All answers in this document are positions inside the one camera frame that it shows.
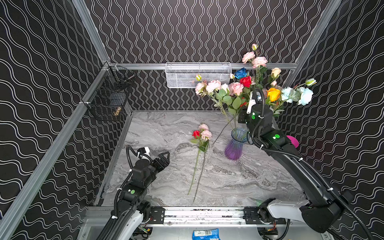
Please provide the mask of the cream rose flower stem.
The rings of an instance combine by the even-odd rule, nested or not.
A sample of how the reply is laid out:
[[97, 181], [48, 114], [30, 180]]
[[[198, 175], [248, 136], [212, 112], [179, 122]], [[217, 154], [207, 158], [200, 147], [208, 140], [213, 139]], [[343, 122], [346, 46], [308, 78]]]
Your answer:
[[280, 76], [281, 69], [280, 68], [273, 68], [271, 71], [271, 78], [273, 80], [277, 79]]

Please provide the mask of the blue rose flower stem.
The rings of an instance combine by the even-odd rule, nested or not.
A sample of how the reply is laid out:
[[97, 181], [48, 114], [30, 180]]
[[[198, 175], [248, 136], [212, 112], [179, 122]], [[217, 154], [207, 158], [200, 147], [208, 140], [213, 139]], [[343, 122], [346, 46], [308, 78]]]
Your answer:
[[240, 79], [242, 79], [242, 78], [247, 77], [247, 76], [248, 76], [248, 72], [247, 72], [246, 68], [241, 68], [240, 70], [237, 70], [237, 71], [234, 73], [234, 75], [235, 75], [235, 78], [236, 78], [236, 79], [240, 80]]

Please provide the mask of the purple blue glass vase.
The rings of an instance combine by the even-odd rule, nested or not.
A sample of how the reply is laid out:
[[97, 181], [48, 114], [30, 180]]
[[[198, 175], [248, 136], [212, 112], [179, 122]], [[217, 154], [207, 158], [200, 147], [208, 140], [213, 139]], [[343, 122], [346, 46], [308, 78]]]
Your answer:
[[243, 146], [247, 142], [248, 131], [241, 128], [236, 128], [231, 131], [231, 141], [225, 148], [225, 156], [232, 161], [240, 159]]

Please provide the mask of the small pink rose stem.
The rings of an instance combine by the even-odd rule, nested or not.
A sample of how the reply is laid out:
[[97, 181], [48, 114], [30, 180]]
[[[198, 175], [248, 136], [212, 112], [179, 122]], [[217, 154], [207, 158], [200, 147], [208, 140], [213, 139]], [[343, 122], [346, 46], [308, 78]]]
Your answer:
[[243, 105], [242, 94], [244, 90], [244, 85], [241, 83], [231, 83], [230, 88], [230, 97], [232, 99], [231, 104], [228, 107], [229, 112], [234, 116], [238, 115]]

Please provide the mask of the orange yellow rose stem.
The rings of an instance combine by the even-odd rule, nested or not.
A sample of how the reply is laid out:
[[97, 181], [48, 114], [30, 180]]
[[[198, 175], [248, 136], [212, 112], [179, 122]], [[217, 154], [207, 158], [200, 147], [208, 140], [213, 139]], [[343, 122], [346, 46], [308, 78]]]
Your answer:
[[277, 88], [270, 88], [267, 91], [267, 105], [273, 112], [276, 112], [283, 104], [282, 91]]

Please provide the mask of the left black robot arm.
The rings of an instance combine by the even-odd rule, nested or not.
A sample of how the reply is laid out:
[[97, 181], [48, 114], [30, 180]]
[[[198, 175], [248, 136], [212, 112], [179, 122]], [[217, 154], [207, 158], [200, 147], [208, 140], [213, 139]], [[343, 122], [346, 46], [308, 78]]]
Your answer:
[[151, 204], [145, 200], [148, 187], [157, 174], [170, 164], [170, 152], [151, 158], [148, 147], [135, 151], [126, 147], [130, 172], [114, 198], [111, 216], [98, 240], [129, 240], [136, 229], [151, 220]]

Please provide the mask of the red pink rose stem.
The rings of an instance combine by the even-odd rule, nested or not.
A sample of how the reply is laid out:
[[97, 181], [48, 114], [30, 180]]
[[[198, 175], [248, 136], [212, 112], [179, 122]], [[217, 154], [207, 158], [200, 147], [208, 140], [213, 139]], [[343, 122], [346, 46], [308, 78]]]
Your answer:
[[[201, 178], [202, 178], [202, 175], [204, 172], [204, 168], [206, 165], [207, 152], [209, 150], [210, 141], [211, 141], [212, 136], [213, 136], [212, 132], [210, 131], [208, 125], [205, 123], [202, 123], [199, 125], [198, 129], [193, 132], [193, 139], [190, 140], [190, 142], [192, 144], [195, 144], [198, 147], [198, 153], [197, 153], [195, 166], [194, 166], [194, 172], [193, 172], [193, 178], [191, 180], [191, 184], [190, 184], [189, 191], [188, 191], [188, 195], [190, 195], [192, 192], [192, 188], [195, 184], [195, 180], [197, 179], [196, 189], [195, 189], [194, 198], [193, 198], [193, 204], [195, 203], [196, 197], [198, 194], [200, 181], [201, 181]], [[200, 172], [199, 177], [196, 178], [197, 177], [197, 171], [198, 171], [198, 165], [199, 165], [199, 157], [201, 154], [203, 155], [203, 161], [201, 164], [201, 172]]]

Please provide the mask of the white rose flower stem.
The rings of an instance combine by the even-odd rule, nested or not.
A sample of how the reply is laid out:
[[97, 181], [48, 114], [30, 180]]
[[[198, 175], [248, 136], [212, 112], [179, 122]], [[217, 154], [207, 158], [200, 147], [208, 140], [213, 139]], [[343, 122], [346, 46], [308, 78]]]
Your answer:
[[229, 88], [229, 85], [228, 85], [228, 84], [223, 84], [223, 85], [221, 85], [220, 92], [221, 92], [221, 93], [225, 93], [226, 95], [229, 95], [229, 94], [230, 94], [230, 88]]

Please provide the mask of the white peony flower stem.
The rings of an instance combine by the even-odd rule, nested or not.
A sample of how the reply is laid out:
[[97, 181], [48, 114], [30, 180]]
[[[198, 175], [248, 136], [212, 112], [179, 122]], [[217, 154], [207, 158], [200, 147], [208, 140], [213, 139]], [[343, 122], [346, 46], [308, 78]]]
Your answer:
[[280, 114], [284, 112], [284, 104], [293, 104], [296, 103], [299, 106], [308, 105], [313, 97], [313, 91], [310, 89], [313, 85], [315, 85], [317, 81], [313, 78], [306, 80], [305, 83], [295, 86], [294, 88], [286, 87], [282, 88], [278, 86], [276, 81], [271, 83], [270, 88], [277, 88], [282, 91], [282, 106], [276, 111], [273, 112], [274, 117], [278, 117]]

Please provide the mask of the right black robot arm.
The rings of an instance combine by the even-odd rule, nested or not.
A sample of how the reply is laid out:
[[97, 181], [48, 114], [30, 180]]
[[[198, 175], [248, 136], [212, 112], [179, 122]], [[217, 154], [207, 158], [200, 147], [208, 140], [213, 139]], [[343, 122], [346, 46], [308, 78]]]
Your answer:
[[239, 123], [247, 125], [247, 140], [281, 164], [299, 183], [307, 199], [300, 203], [269, 199], [262, 204], [265, 209], [259, 214], [261, 220], [295, 220], [305, 223], [318, 233], [328, 232], [339, 239], [340, 236], [331, 230], [331, 226], [344, 212], [349, 212], [367, 238], [373, 239], [369, 228], [350, 207], [352, 195], [333, 187], [306, 162], [290, 139], [282, 131], [272, 127], [272, 120], [273, 112], [266, 104], [263, 91], [254, 89], [250, 94], [247, 110], [239, 117]]

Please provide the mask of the pink peony flower stem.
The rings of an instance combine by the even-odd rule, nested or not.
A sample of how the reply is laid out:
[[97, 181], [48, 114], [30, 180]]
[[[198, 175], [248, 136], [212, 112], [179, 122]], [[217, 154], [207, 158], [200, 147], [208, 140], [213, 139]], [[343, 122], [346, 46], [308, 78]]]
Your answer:
[[258, 53], [259, 46], [252, 44], [252, 50], [247, 52], [242, 57], [243, 64], [250, 64], [255, 70], [255, 76], [252, 77], [252, 85], [259, 84], [264, 79], [264, 74], [267, 71], [268, 60], [266, 57], [260, 57]]

